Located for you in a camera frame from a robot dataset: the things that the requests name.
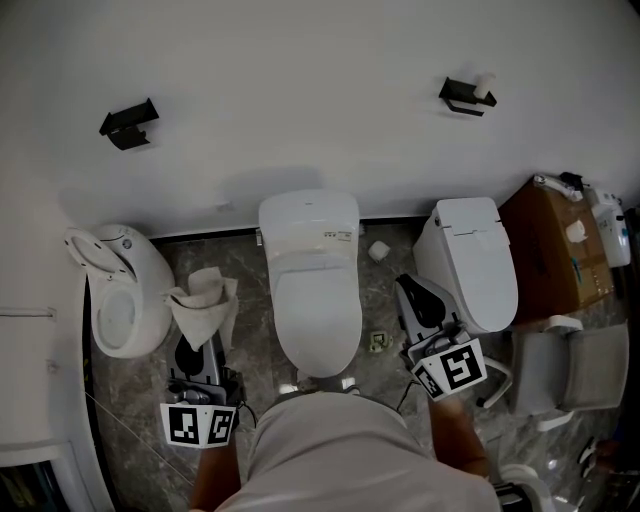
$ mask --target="white chair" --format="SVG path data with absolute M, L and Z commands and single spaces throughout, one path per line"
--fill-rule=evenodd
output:
M 556 315 L 542 332 L 514 333 L 513 344 L 511 369 L 485 358 L 506 381 L 491 397 L 478 400 L 478 406 L 488 409 L 513 388 L 509 410 L 514 415 L 564 413 L 538 422 L 543 432 L 567 423 L 574 411 L 620 405 L 629 367 L 626 323 L 585 331 L 579 320 Z

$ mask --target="toilet paper holder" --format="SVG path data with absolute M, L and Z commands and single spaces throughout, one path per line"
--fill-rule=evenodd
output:
M 472 110 L 469 108 L 456 107 L 451 103 L 452 101 L 458 101 L 460 103 L 469 103 L 470 105 L 481 104 L 488 107 L 495 107 L 497 101 L 493 97 L 493 94 L 491 94 L 491 92 L 487 91 L 484 98 L 478 97 L 474 94 L 474 92 L 476 92 L 476 90 L 480 87 L 481 84 L 475 86 L 473 84 L 451 80 L 451 78 L 447 77 L 438 97 L 446 103 L 451 112 L 481 117 L 484 115 L 484 112 L 481 112 L 479 110 Z
M 139 124 L 160 119 L 151 100 L 135 107 L 112 114 L 109 112 L 100 127 L 100 135 L 106 135 L 119 150 L 131 149 L 149 144 L 147 133 L 140 131 Z

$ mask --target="gray tile floor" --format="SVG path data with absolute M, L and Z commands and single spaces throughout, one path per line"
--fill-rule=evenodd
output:
M 358 270 L 363 308 L 360 347 L 348 368 L 337 378 L 320 382 L 326 389 L 341 389 L 342 379 L 354 378 L 362 393 L 396 406 L 410 375 L 397 356 L 399 344 L 388 351 L 372 354 L 367 350 L 371 331 L 385 330 L 399 338 L 393 299 L 395 277 L 415 272 L 411 246 L 419 233 L 409 225 L 370 226 L 360 239 Z M 367 248 L 382 240 L 392 250 L 381 263 L 366 255 Z M 186 286 L 187 276 L 207 266 L 219 266 L 224 276 L 239 280 L 240 311 L 234 331 L 228 365 L 243 373 L 248 403 L 258 415 L 270 406 L 281 390 L 296 383 L 296 371 L 284 355 L 276 337 L 269 294 L 264 251 L 255 237 L 241 236 L 170 243 L 159 246 L 169 262 L 178 286 Z M 577 314 L 586 328 L 620 323 L 622 305 L 613 296 Z M 175 329 L 168 338 L 179 336 Z M 483 351 L 501 361 L 510 360 L 510 344 L 501 334 L 481 339 Z M 169 461 L 169 467 L 127 429 L 98 408 L 100 434 L 111 477 L 122 504 L 144 511 L 182 511 L 187 509 L 191 482 L 195 478 L 199 452 L 166 445 L 159 404 L 164 401 L 166 381 L 165 346 L 133 360 L 111 359 L 93 345 L 93 372 L 97 400 Z M 575 460 L 591 435 L 608 437 L 615 428 L 618 411 L 578 413 L 572 421 L 551 432 L 538 433 L 535 423 L 508 414 L 505 400 L 486 411 L 474 406 L 476 398 L 489 394 L 497 383 L 490 378 L 463 392 L 474 416 L 476 431 L 486 442 L 500 437 L 500 462 L 533 466 L 552 492 L 574 502 L 587 494 L 585 509 L 595 503 L 602 476 L 589 481 L 579 477 Z M 402 408 L 409 430 L 433 456 L 427 399 L 413 386 Z M 237 432 L 241 472 L 246 475 L 253 424 L 248 411 L 240 413 Z

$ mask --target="toilet tank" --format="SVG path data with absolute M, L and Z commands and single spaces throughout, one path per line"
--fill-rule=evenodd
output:
M 270 197 L 259 211 L 270 262 L 292 253 L 358 256 L 360 212 L 355 198 L 332 190 L 299 190 Z

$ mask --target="smart toilet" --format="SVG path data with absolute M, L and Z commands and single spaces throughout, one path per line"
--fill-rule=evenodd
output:
M 493 199 L 438 201 L 413 246 L 418 274 L 451 293 L 471 335 L 509 326 L 518 285 Z
M 174 286 L 171 269 L 133 228 L 112 224 L 93 233 L 69 228 L 64 235 L 69 253 L 89 278 L 93 337 L 111 357 L 148 354 L 171 325 L 162 296 Z
M 311 377 L 340 373 L 360 343 L 359 222 L 344 192 L 288 192 L 260 205 L 278 339 Z

